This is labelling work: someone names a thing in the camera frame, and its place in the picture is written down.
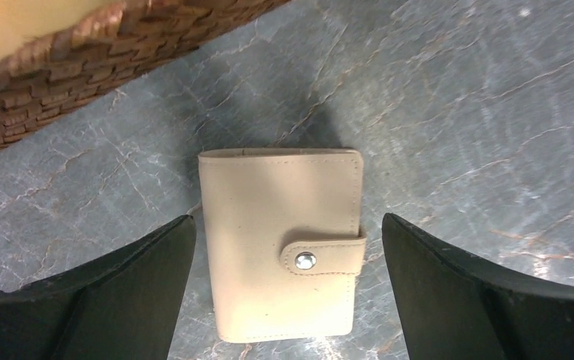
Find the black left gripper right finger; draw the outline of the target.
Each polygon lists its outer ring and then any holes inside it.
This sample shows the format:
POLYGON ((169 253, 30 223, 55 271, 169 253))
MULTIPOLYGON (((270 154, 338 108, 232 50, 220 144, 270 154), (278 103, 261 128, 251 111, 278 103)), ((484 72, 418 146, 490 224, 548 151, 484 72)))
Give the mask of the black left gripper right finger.
POLYGON ((411 359, 574 359, 574 286, 483 259, 392 213, 382 243, 411 359))

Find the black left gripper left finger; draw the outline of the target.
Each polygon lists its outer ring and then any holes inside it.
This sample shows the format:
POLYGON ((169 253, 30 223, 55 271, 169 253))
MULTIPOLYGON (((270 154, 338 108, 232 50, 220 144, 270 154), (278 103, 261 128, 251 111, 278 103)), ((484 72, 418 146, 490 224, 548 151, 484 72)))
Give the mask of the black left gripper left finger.
POLYGON ((0 291, 0 359, 165 359, 196 244, 182 215, 68 271, 0 291))

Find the beige leather card holder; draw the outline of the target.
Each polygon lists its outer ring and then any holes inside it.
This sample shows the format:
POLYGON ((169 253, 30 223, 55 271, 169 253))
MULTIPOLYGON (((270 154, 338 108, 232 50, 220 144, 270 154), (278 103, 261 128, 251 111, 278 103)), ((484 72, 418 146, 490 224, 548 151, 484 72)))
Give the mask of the beige leather card holder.
POLYGON ((215 321, 234 344, 353 327, 363 159, 350 148, 230 148, 198 157, 215 321))

